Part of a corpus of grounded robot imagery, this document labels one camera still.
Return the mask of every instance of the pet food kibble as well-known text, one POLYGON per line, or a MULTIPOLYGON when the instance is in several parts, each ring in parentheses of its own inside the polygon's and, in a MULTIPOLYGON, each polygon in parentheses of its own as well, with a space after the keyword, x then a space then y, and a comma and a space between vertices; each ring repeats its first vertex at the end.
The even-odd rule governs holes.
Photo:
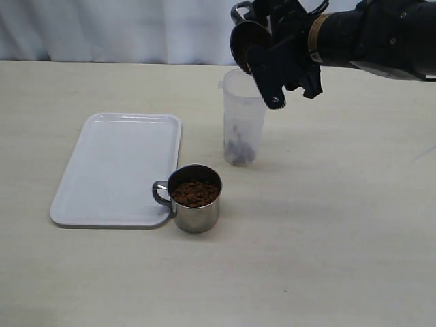
POLYGON ((172 198, 188 208, 200 208, 215 201, 219 195, 218 186, 210 182, 189 181, 180 184, 172 193, 172 198))

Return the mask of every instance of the white tray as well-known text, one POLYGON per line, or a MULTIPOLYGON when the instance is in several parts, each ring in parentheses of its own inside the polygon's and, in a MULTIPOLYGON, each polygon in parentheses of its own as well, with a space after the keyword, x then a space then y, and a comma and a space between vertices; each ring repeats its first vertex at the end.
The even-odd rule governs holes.
POLYGON ((156 228, 169 210, 152 185, 177 168, 182 123, 166 114, 101 113, 87 119, 50 217, 63 227, 156 228))

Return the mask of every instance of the clear plastic cup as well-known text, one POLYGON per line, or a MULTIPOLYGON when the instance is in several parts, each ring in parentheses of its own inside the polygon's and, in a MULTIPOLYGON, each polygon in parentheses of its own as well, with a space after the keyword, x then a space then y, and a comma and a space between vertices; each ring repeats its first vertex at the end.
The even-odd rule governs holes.
POLYGON ((268 109, 252 76, 229 71, 219 86, 224 98, 224 159, 233 166, 249 166, 258 156, 268 109))

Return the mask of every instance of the stainless steel mug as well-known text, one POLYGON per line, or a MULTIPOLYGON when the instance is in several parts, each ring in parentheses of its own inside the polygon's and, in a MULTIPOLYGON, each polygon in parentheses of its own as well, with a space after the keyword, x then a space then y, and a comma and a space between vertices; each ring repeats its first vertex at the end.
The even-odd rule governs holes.
POLYGON ((223 189, 221 177, 213 169, 203 165, 189 165, 175 170, 167 181, 153 183, 153 197, 157 203, 167 206, 175 224, 183 231, 199 234, 212 229, 219 218, 219 198, 223 189), (189 208, 178 203, 172 196, 174 190, 189 181, 209 182, 218 188, 218 196, 205 206, 189 208), (161 197, 158 190, 168 192, 169 200, 161 197))

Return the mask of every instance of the black robotic arm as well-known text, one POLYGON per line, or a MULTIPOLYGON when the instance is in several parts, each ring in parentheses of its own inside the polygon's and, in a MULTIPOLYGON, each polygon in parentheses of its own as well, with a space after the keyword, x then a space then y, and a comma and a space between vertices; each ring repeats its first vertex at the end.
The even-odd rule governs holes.
POLYGON ((298 0, 254 0, 232 8, 233 57, 270 109, 285 106, 283 88, 302 87, 309 99, 322 93, 322 66, 435 81, 436 3, 364 0, 354 10, 324 14, 327 7, 328 0, 312 12, 298 0))

